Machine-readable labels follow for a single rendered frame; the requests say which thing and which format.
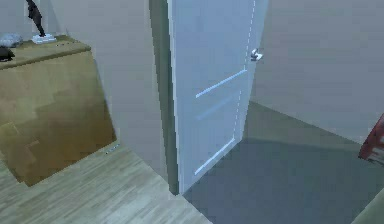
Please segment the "red furniture piece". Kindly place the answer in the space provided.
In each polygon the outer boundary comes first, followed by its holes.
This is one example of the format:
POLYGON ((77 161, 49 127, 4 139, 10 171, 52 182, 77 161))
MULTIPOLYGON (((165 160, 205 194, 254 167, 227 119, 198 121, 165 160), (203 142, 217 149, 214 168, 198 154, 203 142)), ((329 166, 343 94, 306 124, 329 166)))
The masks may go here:
POLYGON ((358 157, 384 167, 384 113, 363 142, 358 157))

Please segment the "black statue on white base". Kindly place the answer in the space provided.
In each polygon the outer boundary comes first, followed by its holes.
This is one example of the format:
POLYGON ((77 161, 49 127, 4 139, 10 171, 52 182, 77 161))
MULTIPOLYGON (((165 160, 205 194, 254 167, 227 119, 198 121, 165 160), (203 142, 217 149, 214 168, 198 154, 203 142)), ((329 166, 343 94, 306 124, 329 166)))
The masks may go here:
POLYGON ((33 0, 26 0, 26 2, 28 4, 28 17, 34 22, 37 30, 39 31, 38 35, 32 37, 32 42, 35 44, 56 42, 57 39, 53 35, 47 34, 44 31, 42 26, 42 15, 35 2, 33 0))

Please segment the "white room door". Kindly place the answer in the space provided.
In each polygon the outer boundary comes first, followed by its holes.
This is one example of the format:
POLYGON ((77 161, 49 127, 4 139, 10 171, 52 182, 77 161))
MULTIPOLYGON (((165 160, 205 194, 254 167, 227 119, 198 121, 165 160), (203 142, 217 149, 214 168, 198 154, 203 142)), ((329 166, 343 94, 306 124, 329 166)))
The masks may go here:
POLYGON ((269 0, 167 0, 179 192, 243 138, 269 0))

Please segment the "brown wooden cupboard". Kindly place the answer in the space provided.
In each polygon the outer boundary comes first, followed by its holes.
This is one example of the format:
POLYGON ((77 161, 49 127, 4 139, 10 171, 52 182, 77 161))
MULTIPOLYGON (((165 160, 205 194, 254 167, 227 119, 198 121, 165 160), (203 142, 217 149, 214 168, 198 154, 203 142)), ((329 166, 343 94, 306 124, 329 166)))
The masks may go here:
POLYGON ((24 42, 0 62, 0 156, 33 186, 117 140, 91 47, 24 42))

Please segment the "black small object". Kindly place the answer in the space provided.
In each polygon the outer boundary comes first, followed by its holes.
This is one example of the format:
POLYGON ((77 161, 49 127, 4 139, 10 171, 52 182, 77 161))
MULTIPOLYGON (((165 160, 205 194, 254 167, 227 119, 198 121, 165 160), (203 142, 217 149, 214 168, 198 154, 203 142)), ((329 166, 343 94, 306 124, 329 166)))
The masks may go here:
POLYGON ((14 53, 7 47, 0 46, 0 62, 12 61, 14 53))

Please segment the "grey round lump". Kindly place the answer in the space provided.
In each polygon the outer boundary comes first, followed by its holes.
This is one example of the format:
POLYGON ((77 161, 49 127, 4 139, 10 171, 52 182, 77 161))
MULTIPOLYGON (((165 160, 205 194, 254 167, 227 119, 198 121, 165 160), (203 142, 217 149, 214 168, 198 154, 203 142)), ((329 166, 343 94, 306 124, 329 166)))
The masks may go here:
POLYGON ((0 46, 15 48, 23 43, 23 38, 17 33, 5 33, 0 36, 0 46))

